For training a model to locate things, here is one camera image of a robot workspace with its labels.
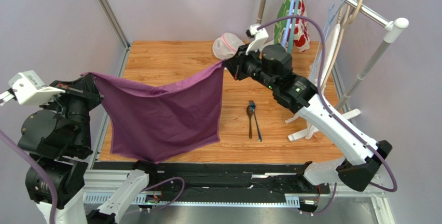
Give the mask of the purple cloth napkin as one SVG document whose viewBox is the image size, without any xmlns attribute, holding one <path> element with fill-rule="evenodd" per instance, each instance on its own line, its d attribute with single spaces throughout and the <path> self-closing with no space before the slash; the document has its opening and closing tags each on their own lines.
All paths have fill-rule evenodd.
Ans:
<svg viewBox="0 0 442 224">
<path fill-rule="evenodd" d="M 217 62 L 158 87 L 92 73 L 112 125 L 111 153 L 160 163 L 218 142 L 224 72 Z"/>
</svg>

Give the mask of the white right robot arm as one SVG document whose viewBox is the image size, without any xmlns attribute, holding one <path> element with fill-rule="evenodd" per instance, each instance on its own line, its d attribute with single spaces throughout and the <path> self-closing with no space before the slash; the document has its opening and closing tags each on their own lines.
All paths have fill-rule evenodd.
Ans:
<svg viewBox="0 0 442 224">
<path fill-rule="evenodd" d="M 252 42 L 223 62 L 233 78 L 250 77 L 271 90 L 280 105 L 311 123 L 343 153 L 336 160 L 306 162 L 298 175 L 311 185 L 343 183 L 364 191 L 392 145 L 364 134 L 329 104 L 314 83 L 293 73 L 292 56 L 279 44 L 265 47 L 268 33 L 259 24 L 251 25 L 246 34 Z"/>
</svg>

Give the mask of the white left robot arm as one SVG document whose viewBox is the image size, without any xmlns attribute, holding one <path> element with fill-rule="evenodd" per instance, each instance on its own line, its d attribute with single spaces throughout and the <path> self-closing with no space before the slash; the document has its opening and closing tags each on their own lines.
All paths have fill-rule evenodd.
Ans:
<svg viewBox="0 0 442 224">
<path fill-rule="evenodd" d="M 86 159 L 93 153 L 90 112 L 103 100 L 94 76 L 46 85 L 34 71 L 26 71 L 8 84 L 1 94 L 2 105 L 15 100 L 39 106 L 24 121 L 18 142 L 4 133 L 1 139 L 30 165 L 25 186 L 46 222 L 119 223 L 147 186 L 149 173 L 132 169 L 105 203 L 86 213 L 84 175 L 89 166 Z"/>
</svg>

